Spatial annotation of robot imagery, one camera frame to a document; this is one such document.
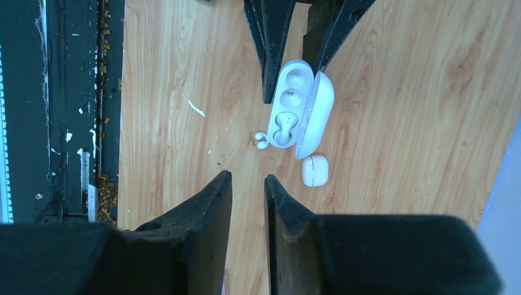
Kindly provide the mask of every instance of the earbud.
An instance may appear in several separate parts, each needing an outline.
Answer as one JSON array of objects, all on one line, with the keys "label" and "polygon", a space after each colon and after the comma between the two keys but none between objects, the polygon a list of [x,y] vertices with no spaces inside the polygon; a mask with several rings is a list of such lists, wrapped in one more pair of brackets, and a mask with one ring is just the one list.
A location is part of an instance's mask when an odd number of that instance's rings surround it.
[{"label": "earbud", "polygon": [[299,118],[292,112],[279,113],[275,118],[275,122],[277,125],[279,125],[280,130],[275,132],[275,134],[273,135],[273,139],[281,146],[284,146],[285,144],[290,142],[291,128],[295,127],[298,121]]},{"label": "earbud", "polygon": [[[256,139],[256,140],[261,140],[261,139],[263,139],[263,138],[268,139],[268,134],[266,134],[266,133],[264,133],[264,132],[257,132],[257,133],[255,133],[255,139]],[[266,140],[266,141],[259,141],[259,142],[257,143],[257,148],[258,148],[258,149],[265,149],[265,148],[267,148],[269,145],[270,145],[270,143],[269,143],[269,141],[267,141],[267,140]]]}]

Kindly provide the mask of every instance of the measuring tape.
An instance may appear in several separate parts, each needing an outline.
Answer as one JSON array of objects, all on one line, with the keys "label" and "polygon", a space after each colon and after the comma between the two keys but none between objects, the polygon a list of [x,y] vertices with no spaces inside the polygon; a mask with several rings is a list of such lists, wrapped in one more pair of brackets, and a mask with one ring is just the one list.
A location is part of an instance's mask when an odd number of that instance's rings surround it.
[{"label": "measuring tape", "polygon": [[0,44],[0,223],[13,223],[13,205],[9,184],[9,158],[7,156],[7,123],[2,74],[2,44]]}]

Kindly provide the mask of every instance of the light blue surface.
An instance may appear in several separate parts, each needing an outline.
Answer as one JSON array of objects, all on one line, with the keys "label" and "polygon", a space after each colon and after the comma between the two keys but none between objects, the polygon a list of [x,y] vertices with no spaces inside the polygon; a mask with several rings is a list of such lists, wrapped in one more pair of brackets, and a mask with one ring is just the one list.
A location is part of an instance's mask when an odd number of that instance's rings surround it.
[{"label": "light blue surface", "polygon": [[477,235],[503,280],[503,293],[521,294],[521,116],[512,133]]}]

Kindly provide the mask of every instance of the wooden tabletop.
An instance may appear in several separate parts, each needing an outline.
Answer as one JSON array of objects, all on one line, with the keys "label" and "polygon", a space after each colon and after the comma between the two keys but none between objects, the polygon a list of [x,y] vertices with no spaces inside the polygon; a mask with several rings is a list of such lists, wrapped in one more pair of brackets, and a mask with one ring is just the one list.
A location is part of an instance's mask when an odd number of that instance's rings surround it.
[{"label": "wooden tabletop", "polygon": [[[294,148],[258,150],[271,106],[243,1],[127,0],[119,226],[233,174],[230,294],[268,294],[263,181],[317,213],[444,213],[477,226],[521,111],[521,1],[377,0],[326,74],[335,104],[308,188]],[[285,60],[300,58],[307,4]],[[202,116],[189,103],[205,113]]]}]

